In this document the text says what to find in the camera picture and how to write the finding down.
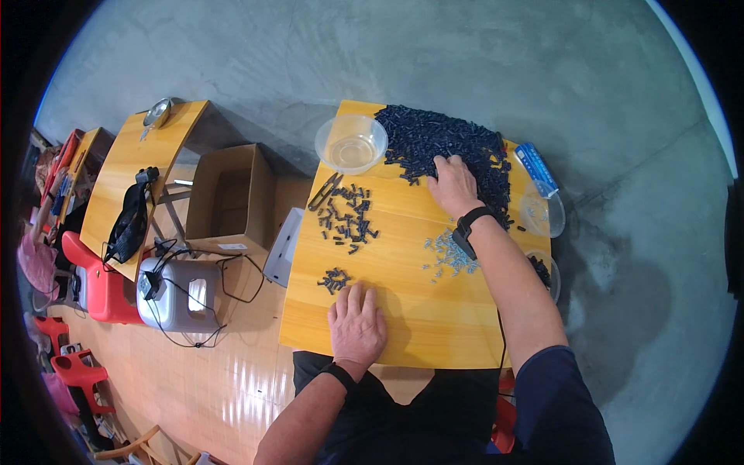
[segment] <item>dark blue shirt sleeve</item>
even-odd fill
[[[602,414],[569,347],[530,357],[517,374],[514,397],[514,435],[529,457],[551,464],[615,463]]]

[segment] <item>clear plastic bowl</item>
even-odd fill
[[[553,302],[558,303],[558,297],[560,297],[560,272],[558,271],[558,265],[553,258],[542,250],[530,250],[525,254],[527,258],[535,257],[537,261],[542,260],[545,266],[548,267],[548,272],[551,274],[551,297]]]
[[[519,203],[519,216],[522,218],[522,224],[532,234],[558,237],[565,228],[563,201],[557,192],[550,199],[543,198],[537,184],[545,185],[544,192],[550,191],[543,181],[532,181],[527,184],[525,194]]]
[[[341,115],[315,135],[315,152],[341,174],[360,174],[374,166],[388,149],[382,124],[364,115]]]

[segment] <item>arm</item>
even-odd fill
[[[482,207],[475,178],[462,159],[434,157],[439,180],[428,179],[434,200],[451,217],[459,218]],[[516,375],[535,353],[554,345],[568,345],[553,299],[529,260],[509,234],[489,216],[471,225],[468,238],[478,255],[491,297],[501,313],[504,336]]]
[[[362,283],[343,288],[328,310],[333,361],[359,382],[387,343],[376,291],[362,298]],[[311,464],[341,407],[346,388],[333,375],[319,374],[284,409],[258,445],[254,464]]]
[[[49,189],[49,193],[52,196],[57,196],[57,191],[60,189],[60,185],[62,185],[62,181],[65,179],[67,169],[67,167],[64,167],[60,168],[57,171],[57,174],[54,178],[54,183]],[[36,215],[36,222],[31,228],[31,239],[34,243],[39,242],[42,231],[44,231],[44,225],[47,223],[47,221],[49,221],[49,211],[51,210],[52,203],[53,201],[50,196],[46,196],[42,199],[42,206],[41,208],[39,208],[39,214]]]

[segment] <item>blue box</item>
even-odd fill
[[[535,149],[535,146],[531,142],[526,144],[518,145],[514,149],[514,153],[517,158],[522,162],[530,177],[534,181],[542,181],[542,183],[536,183],[537,192],[544,199],[550,199],[553,194],[558,192],[558,185],[553,180],[548,171],[548,167],[545,166],[544,161],[540,158],[540,154]]]

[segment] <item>scissors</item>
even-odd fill
[[[318,210],[318,207],[323,205],[323,202],[328,198],[330,193],[335,189],[339,182],[341,182],[341,178],[343,178],[344,175],[334,173],[333,176],[328,178],[328,180],[323,184],[323,186],[318,189],[317,194],[310,200],[310,203],[307,204],[307,209],[310,211]]]

